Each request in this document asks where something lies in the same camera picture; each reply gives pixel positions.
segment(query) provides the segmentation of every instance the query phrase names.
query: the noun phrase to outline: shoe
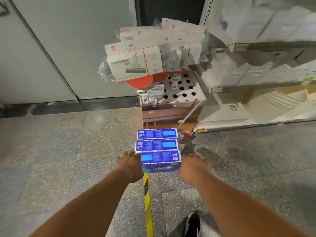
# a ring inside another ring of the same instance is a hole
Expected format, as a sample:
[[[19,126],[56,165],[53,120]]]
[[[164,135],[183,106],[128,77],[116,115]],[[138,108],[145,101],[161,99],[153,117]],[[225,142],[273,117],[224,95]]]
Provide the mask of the shoe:
[[[197,213],[193,212],[188,216],[185,225],[184,237],[199,237],[201,231],[201,221]]]

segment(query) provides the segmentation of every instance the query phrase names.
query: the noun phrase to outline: caution floor stripe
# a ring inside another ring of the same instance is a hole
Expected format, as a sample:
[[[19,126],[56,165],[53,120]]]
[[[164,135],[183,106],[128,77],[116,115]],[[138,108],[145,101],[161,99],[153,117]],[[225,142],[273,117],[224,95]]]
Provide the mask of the caution floor stripe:
[[[151,206],[150,206],[150,196],[149,196],[149,187],[148,187],[148,174],[144,174],[143,177],[144,185],[144,195],[145,195],[145,217],[146,217],[146,228],[147,228],[147,237],[153,237],[153,223],[151,220]]]

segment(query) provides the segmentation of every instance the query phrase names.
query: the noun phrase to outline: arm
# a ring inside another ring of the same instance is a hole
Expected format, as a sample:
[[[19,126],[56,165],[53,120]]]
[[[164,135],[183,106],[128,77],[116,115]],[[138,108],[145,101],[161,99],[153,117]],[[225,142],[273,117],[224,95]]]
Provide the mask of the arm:
[[[309,236],[265,204],[216,178],[198,155],[182,157],[179,175],[200,193],[223,237]]]
[[[70,201],[31,236],[104,237],[127,185],[143,175],[140,154],[124,152],[103,180]]]

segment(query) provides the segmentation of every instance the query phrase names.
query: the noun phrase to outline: blue box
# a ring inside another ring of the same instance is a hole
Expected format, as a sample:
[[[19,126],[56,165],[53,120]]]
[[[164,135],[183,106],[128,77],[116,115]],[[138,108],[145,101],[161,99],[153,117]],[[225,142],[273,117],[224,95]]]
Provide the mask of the blue box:
[[[177,140],[136,141],[136,152],[178,150]]]
[[[172,172],[181,167],[180,151],[142,152],[144,173]]]
[[[177,129],[153,129],[137,131],[137,140],[162,140],[177,138]]]

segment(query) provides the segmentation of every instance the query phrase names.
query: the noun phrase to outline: speckled terrazzo floor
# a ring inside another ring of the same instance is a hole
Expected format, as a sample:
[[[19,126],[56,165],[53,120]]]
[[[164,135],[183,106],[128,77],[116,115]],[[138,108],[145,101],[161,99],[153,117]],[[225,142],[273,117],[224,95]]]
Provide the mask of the speckled terrazzo floor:
[[[101,180],[140,127],[139,108],[0,119],[0,236],[28,236]],[[315,143],[316,122],[306,122],[197,134],[184,151],[316,236]],[[180,236],[193,210],[212,223],[175,172],[151,174],[149,190],[155,236]],[[143,194],[141,181],[129,185],[107,236],[147,236]]]

